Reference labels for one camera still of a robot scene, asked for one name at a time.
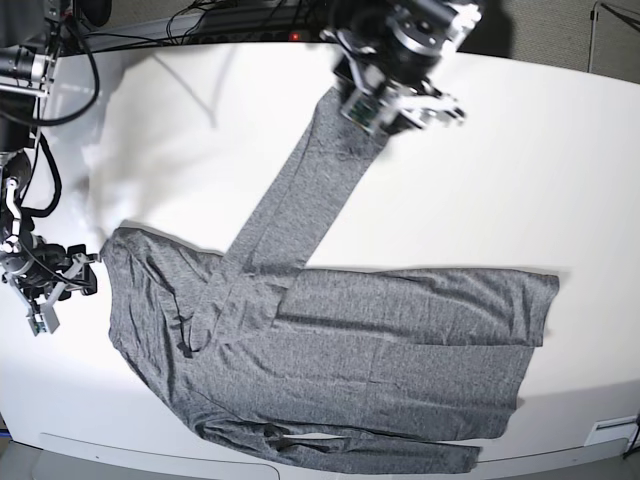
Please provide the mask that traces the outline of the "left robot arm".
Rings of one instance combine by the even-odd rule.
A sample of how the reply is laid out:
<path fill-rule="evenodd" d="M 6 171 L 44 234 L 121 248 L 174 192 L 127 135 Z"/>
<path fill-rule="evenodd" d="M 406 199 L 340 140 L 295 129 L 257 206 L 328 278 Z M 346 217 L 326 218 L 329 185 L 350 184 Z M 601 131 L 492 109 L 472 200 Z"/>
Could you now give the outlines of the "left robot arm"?
<path fill-rule="evenodd" d="M 332 2 L 320 37 L 341 51 L 342 115 L 370 135 L 464 122 L 458 100 L 433 79 L 484 10 L 482 1 Z"/>

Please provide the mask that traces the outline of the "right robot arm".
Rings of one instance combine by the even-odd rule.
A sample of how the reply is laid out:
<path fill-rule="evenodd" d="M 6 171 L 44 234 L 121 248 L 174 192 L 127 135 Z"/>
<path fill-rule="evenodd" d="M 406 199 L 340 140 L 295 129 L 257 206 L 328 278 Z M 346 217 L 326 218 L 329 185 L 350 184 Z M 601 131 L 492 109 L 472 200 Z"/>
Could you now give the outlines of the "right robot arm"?
<path fill-rule="evenodd" d="M 88 266 L 70 268 L 84 246 L 64 248 L 34 236 L 34 222 L 57 208 L 62 181 L 43 129 L 67 125 L 98 101 L 101 82 L 94 54 L 81 31 L 87 21 L 105 25 L 109 1 L 4 1 L 1 4 L 1 267 L 2 282 L 12 286 L 33 311 L 54 290 L 68 299 L 75 290 L 96 292 Z M 54 118 L 43 115 L 59 56 L 83 53 L 91 69 L 93 91 L 77 110 Z M 49 166 L 54 192 L 44 208 L 24 204 L 40 158 Z"/>

